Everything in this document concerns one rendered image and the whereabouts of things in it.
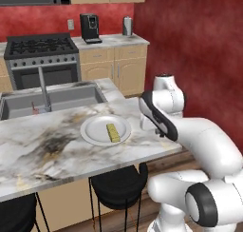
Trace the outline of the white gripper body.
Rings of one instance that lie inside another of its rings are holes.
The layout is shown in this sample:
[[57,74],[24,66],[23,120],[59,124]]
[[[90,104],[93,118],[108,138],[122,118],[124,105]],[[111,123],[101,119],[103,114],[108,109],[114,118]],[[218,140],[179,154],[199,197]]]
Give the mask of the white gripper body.
[[142,130],[152,130],[157,128],[150,112],[145,112],[140,115],[140,128]]

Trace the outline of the yellow butter stick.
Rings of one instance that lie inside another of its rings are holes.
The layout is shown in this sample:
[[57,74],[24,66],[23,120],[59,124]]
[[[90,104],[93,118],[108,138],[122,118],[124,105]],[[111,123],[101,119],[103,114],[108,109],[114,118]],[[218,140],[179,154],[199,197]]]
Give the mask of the yellow butter stick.
[[112,143],[117,143],[121,140],[120,135],[113,124],[107,124],[106,129],[107,129],[110,141]]

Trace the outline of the white round plate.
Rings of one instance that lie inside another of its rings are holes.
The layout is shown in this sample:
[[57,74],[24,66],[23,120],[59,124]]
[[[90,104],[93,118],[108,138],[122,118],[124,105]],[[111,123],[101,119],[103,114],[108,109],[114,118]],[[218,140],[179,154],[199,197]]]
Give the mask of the white round plate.
[[[112,142],[107,125],[113,124],[120,140]],[[99,146],[111,146],[123,143],[131,134],[131,126],[127,120],[117,115],[95,115],[87,118],[81,125],[81,135],[90,144]]]

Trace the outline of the beige base cupboards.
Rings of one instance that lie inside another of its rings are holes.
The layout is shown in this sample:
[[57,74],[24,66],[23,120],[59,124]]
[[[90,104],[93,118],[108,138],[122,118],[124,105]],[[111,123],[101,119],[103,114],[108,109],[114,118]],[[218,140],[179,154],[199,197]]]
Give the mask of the beige base cupboards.
[[93,48],[80,51],[83,80],[110,78],[124,96],[144,91],[147,46]]

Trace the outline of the black bar stool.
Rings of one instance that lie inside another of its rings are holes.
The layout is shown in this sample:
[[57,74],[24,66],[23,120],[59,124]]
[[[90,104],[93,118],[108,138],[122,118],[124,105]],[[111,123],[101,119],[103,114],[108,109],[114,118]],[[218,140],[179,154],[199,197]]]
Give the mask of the black bar stool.
[[141,202],[141,192],[147,184],[147,179],[146,163],[139,164],[139,169],[130,165],[89,177],[89,189],[94,189],[97,196],[98,213],[101,213],[101,205],[128,213],[130,207]]
[[50,232],[38,193],[0,202],[0,232],[31,232],[33,227],[41,232],[36,219],[37,205],[40,205],[47,232]]

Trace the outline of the grey sink basin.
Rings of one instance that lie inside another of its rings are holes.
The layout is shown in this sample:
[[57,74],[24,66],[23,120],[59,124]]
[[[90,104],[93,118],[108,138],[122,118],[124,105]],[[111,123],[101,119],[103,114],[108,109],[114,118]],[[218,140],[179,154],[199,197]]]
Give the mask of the grey sink basin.
[[[64,110],[78,106],[90,106],[106,101],[95,83],[80,84],[77,87],[53,89],[48,93],[52,111]],[[44,99],[41,92],[23,95],[4,96],[0,103],[0,120],[32,115],[38,108],[44,113]]]

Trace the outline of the grey metal canister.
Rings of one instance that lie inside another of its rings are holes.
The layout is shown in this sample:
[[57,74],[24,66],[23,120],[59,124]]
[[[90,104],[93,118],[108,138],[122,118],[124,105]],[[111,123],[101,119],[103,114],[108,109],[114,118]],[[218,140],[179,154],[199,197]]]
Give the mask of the grey metal canister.
[[131,36],[133,33],[133,19],[129,16],[124,16],[122,20],[122,34]]

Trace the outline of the grey sink tap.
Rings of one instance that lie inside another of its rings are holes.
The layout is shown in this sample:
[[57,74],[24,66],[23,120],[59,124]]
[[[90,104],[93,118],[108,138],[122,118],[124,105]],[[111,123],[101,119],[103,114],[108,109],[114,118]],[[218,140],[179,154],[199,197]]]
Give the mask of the grey sink tap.
[[49,97],[48,97],[48,94],[47,94],[47,88],[46,88],[46,84],[45,84],[45,79],[44,79],[42,67],[38,67],[38,72],[39,72],[40,85],[41,85],[43,99],[44,99],[44,109],[45,109],[46,112],[50,112],[51,111],[51,103],[49,101]]

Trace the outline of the black coffee machine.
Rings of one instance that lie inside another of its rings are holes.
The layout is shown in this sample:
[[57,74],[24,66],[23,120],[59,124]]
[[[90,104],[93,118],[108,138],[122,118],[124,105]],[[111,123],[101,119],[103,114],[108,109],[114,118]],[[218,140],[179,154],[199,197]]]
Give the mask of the black coffee machine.
[[99,17],[94,13],[82,13],[80,15],[82,38],[87,44],[99,44]]

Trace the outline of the beige island cabinet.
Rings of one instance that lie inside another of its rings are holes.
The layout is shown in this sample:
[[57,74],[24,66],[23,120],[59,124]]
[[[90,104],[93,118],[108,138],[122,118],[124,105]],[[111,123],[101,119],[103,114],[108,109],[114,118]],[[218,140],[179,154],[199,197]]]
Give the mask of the beige island cabinet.
[[39,192],[50,232],[111,212],[101,206],[95,192],[89,194],[88,179],[59,185]]

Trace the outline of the black and steel range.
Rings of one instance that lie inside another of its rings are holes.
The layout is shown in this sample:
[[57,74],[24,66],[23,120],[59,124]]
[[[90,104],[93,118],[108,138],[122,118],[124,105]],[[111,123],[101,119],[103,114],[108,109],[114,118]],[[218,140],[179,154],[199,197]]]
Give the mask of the black and steel range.
[[68,32],[9,36],[4,59],[14,90],[38,87],[38,68],[47,86],[81,80],[79,50]]

